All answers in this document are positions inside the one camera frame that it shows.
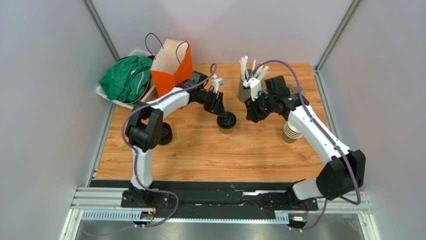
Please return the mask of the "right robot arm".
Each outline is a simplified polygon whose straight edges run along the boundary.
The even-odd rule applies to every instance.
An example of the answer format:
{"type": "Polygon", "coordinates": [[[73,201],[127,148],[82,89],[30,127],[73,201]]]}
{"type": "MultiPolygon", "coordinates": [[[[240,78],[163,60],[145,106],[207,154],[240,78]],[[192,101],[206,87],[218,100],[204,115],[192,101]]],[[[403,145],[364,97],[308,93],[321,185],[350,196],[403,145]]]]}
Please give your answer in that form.
{"type": "Polygon", "coordinates": [[[321,122],[301,92],[291,93],[283,76],[265,80],[266,91],[256,78],[243,82],[250,90],[244,101],[246,119],[254,123],[272,113],[283,116],[284,133],[289,139],[303,136],[313,147],[323,169],[317,177],[297,181],[286,189],[290,204],[311,198],[334,200],[360,190],[364,183],[366,157],[361,150],[351,150],[321,122]]]}

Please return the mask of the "single black cup lid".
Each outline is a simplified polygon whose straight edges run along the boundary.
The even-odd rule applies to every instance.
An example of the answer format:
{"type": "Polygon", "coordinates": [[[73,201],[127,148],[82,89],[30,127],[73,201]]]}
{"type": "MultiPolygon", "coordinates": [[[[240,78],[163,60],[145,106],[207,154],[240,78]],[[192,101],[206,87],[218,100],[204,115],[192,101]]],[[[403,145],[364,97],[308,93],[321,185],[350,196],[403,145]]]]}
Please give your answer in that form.
{"type": "Polygon", "coordinates": [[[232,129],[237,123],[237,117],[234,113],[227,111],[226,117],[218,116],[216,123],[221,129],[232,129]]]}

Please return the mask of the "orange paper bag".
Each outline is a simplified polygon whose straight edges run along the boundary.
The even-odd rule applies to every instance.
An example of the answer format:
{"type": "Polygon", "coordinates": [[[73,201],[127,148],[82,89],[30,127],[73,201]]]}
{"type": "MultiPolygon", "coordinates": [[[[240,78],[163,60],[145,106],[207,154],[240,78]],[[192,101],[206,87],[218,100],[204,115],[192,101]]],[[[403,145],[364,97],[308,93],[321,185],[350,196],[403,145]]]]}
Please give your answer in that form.
{"type": "Polygon", "coordinates": [[[177,84],[191,77],[193,73],[191,44],[188,41],[166,39],[160,43],[159,51],[153,54],[147,40],[148,36],[144,40],[146,50],[153,56],[151,79],[157,95],[163,97],[177,84]]]}

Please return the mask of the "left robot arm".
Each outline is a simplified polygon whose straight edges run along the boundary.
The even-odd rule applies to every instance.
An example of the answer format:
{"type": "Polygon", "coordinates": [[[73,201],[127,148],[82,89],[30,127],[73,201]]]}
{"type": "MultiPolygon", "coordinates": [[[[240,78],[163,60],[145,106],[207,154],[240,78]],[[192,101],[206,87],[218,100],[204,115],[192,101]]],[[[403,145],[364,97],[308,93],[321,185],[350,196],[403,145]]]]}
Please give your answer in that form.
{"type": "Polygon", "coordinates": [[[217,125],[224,134],[234,128],[237,118],[232,112],[225,110],[223,93],[216,86],[204,88],[209,79],[209,76],[194,71],[190,78],[177,84],[166,95],[134,105],[121,129],[123,139],[131,148],[133,156],[130,186],[123,193],[125,199],[136,199],[147,204],[156,193],[151,188],[154,148],[168,144],[173,138],[170,125],[164,119],[177,109],[190,103],[198,103],[205,111],[217,116],[217,125]]]}

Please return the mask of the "single white paper cup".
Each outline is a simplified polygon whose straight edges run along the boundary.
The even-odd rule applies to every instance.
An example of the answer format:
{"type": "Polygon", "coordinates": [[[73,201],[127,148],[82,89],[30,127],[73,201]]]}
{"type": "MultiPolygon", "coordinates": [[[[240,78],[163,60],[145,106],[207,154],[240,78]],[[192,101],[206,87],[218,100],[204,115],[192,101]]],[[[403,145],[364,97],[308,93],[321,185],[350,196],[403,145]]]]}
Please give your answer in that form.
{"type": "Polygon", "coordinates": [[[229,135],[233,131],[233,129],[234,129],[233,127],[229,127],[229,128],[219,127],[219,131],[224,135],[229,135]]]}

